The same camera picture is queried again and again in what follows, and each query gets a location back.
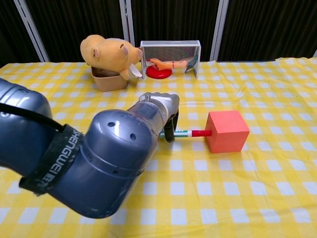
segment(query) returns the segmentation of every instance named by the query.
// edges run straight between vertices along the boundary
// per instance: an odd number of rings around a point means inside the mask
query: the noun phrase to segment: stuffed animal
[[[80,52],[91,67],[117,72],[125,80],[129,79],[130,72],[142,77],[135,67],[142,58],[142,51],[125,40],[90,35],[81,42]]]

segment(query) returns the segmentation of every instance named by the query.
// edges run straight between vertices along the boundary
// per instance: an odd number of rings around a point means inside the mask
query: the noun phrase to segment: metal mesh goal
[[[198,55],[194,67],[195,76],[198,78],[201,45],[199,41],[141,41],[143,51],[142,75],[145,78],[146,62],[148,59],[157,58],[160,61],[179,61]]]

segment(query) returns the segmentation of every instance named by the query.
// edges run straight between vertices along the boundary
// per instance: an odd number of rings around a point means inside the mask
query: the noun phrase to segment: red cube
[[[212,153],[239,152],[242,150],[250,129],[238,111],[209,112],[206,137]]]

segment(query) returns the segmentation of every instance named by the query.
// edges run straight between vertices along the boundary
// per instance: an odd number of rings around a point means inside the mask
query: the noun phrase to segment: red plate
[[[171,69],[157,70],[152,66],[147,68],[147,76],[155,79],[164,79],[172,75]]]

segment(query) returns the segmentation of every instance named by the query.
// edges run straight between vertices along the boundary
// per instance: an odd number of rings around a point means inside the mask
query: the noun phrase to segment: white pole
[[[129,23],[130,43],[131,45],[135,46],[131,0],[126,0],[126,3],[127,3],[127,16],[128,16],[128,23]]]
[[[221,38],[223,33],[224,23],[226,21],[226,14],[229,0],[220,0],[216,18],[216,24],[213,32],[210,61],[217,60],[220,50]]]
[[[127,24],[127,12],[126,12],[126,5],[125,5],[125,1],[124,0],[120,0],[120,11],[121,11],[123,37],[124,37],[124,40],[129,41],[129,31],[128,31],[128,24]]]
[[[25,0],[13,0],[41,62],[50,61]]]

